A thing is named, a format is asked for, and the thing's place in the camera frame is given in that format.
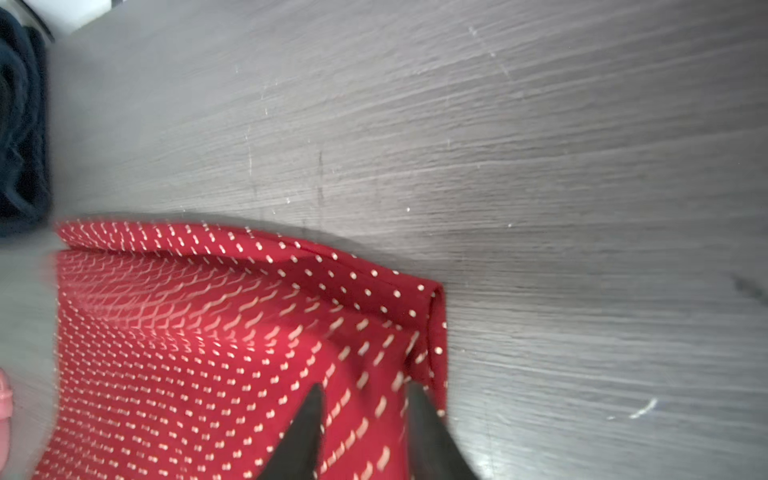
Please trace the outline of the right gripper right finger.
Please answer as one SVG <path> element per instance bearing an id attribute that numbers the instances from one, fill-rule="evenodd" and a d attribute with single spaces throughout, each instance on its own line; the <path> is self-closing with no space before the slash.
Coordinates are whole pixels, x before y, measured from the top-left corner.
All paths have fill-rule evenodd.
<path id="1" fill-rule="evenodd" d="M 407 446 L 416 480 L 478 480 L 421 384 L 407 385 Z"/>

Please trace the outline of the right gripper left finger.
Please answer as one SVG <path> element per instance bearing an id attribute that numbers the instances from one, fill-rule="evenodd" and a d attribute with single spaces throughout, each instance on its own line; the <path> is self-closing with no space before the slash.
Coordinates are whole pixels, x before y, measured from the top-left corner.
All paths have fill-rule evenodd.
<path id="1" fill-rule="evenodd" d="M 296 412 L 274 454 L 258 480 L 309 480 L 314 478 L 321 444 L 324 393 L 313 385 Z"/>

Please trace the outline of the red polka dot skirt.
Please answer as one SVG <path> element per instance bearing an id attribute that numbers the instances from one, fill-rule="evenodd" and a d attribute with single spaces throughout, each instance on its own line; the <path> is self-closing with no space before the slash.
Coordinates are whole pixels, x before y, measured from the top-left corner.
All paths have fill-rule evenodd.
<path id="1" fill-rule="evenodd" d="M 405 386 L 447 404 L 444 290 L 206 223 L 57 229 L 56 425 L 38 479 L 254 479 L 324 391 L 317 479 L 405 479 Z"/>

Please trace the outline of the blue denim skirt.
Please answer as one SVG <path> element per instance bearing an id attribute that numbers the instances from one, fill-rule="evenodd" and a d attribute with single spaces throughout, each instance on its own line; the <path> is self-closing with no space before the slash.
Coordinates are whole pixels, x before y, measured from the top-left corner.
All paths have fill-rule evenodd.
<path id="1" fill-rule="evenodd" d="M 1 237 L 45 223 L 52 204 L 44 37 L 1 10 Z"/>

